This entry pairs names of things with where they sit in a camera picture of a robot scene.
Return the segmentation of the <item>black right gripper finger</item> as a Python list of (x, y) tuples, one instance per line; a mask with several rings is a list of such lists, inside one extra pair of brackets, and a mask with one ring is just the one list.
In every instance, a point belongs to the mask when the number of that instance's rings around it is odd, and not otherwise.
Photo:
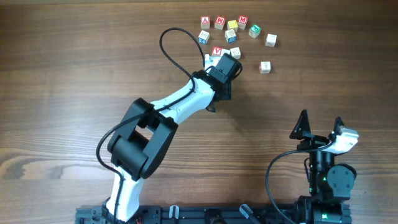
[(340, 116), (336, 117), (333, 132), (340, 133), (341, 132), (340, 129), (342, 126), (344, 126), (343, 120), (341, 119)]
[(308, 119), (308, 112), (307, 110), (302, 110), (297, 124), (295, 125), (294, 129), (292, 130), (290, 139), (310, 139), (311, 138), (311, 129), (310, 123)]

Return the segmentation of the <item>green V block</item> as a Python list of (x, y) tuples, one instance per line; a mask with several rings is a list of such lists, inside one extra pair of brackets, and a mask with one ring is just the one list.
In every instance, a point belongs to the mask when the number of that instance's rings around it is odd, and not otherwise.
[(231, 54), (231, 51), (228, 50), (228, 49), (222, 49), (222, 51), (221, 51), (221, 56), (223, 56), (224, 54), (230, 55), (230, 54)]

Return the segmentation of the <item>red V block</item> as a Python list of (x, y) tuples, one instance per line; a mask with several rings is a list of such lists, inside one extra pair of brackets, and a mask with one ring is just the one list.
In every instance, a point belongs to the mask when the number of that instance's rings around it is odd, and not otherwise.
[(212, 57), (220, 57), (222, 54), (223, 49), (221, 47), (214, 46), (211, 51)]

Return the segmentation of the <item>plain block with drawing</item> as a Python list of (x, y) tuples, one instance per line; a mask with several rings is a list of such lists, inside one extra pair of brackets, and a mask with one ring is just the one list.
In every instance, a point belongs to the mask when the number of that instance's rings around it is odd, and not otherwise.
[(240, 59), (241, 58), (241, 51), (240, 51), (239, 47), (235, 47), (235, 48), (230, 49), (230, 54), (235, 59)]

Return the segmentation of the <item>blue side block centre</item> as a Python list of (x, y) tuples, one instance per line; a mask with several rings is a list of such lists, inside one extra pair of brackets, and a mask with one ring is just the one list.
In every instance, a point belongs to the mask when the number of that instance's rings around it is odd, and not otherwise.
[(235, 42), (237, 39), (237, 35), (233, 29), (226, 30), (224, 33), (225, 39), (227, 43)]

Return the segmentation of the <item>blue side block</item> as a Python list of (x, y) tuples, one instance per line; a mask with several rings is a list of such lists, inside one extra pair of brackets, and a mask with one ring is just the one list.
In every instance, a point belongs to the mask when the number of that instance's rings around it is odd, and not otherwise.
[(233, 29), (226, 30), (224, 33), (225, 39), (227, 43), (235, 42), (237, 39), (237, 35)]
[(202, 30), (198, 36), (198, 41), (199, 43), (206, 45), (208, 43), (209, 38), (210, 38), (210, 33)]

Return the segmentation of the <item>blue side block left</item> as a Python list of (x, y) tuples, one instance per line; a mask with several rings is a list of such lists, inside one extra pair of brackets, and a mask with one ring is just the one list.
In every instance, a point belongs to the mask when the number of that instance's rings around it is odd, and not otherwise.
[(210, 33), (202, 30), (198, 36), (198, 41), (199, 43), (206, 45), (208, 43), (209, 38), (210, 38)]

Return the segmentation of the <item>plain block red side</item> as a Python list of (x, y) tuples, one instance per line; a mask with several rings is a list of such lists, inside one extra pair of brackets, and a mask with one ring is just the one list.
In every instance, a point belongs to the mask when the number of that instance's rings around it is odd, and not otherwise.
[(262, 74), (270, 73), (270, 71), (271, 71), (271, 63), (268, 62), (268, 61), (261, 62), (260, 65), (259, 65), (259, 71)]

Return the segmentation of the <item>yellow top block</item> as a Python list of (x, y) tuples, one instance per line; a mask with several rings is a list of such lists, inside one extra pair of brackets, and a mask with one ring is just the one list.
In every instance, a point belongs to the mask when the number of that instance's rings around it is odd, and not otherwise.
[(227, 29), (228, 30), (234, 30), (235, 32), (238, 31), (238, 22), (237, 20), (230, 20), (227, 22)]

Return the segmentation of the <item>red M block left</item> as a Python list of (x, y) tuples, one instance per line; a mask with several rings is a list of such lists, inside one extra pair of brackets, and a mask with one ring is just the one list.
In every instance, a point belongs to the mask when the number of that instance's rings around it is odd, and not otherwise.
[(226, 19), (224, 17), (217, 16), (215, 19), (215, 22), (214, 22), (215, 29), (223, 30), (225, 22), (226, 22)]

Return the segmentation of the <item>red m block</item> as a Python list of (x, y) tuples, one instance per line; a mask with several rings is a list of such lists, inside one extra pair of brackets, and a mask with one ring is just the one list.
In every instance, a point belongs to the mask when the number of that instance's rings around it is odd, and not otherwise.
[(237, 22), (238, 22), (238, 28), (239, 28), (239, 29), (245, 29), (245, 28), (246, 28), (246, 25), (247, 25), (247, 23), (248, 23), (248, 17), (246, 17), (246, 16), (239, 16)]
[(224, 17), (217, 16), (215, 19), (215, 22), (214, 22), (215, 29), (223, 30), (225, 22), (226, 22), (226, 19)]

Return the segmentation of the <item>red A letter block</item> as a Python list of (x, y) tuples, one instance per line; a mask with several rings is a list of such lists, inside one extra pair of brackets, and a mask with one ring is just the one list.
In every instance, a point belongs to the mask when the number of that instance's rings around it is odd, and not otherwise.
[(210, 17), (209, 16), (201, 16), (200, 25), (202, 29), (210, 28)]

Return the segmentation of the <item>green top block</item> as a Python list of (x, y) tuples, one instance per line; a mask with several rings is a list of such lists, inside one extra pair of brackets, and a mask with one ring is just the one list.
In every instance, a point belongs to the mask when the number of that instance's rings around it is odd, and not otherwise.
[(253, 24), (249, 29), (249, 36), (255, 39), (261, 33), (261, 27), (257, 24)]

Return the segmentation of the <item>red M block right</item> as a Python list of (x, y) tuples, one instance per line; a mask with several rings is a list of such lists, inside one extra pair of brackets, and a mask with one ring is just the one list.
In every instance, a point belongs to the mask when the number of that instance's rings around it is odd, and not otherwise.
[(239, 16), (237, 22), (238, 22), (238, 28), (239, 28), (239, 29), (245, 29), (245, 28), (246, 28), (246, 25), (247, 25), (247, 23), (248, 23), (248, 17), (246, 17), (246, 16)]

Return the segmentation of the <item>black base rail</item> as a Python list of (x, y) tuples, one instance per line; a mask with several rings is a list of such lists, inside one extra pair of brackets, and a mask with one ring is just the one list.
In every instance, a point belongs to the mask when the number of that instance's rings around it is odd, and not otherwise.
[[(280, 213), (270, 207), (254, 208), (252, 218), (246, 218), (238, 207), (177, 207), (176, 212), (170, 212), (171, 207), (140, 206), (138, 211), (128, 221), (118, 223), (131, 224), (283, 224), (288, 222)], [(351, 210), (345, 205), (341, 221), (332, 220), (332, 214), (319, 213), (319, 219), (295, 221), (296, 223), (342, 223), (351, 224)], [(101, 206), (78, 208), (75, 214), (75, 224), (105, 224), (113, 223), (113, 217)]]

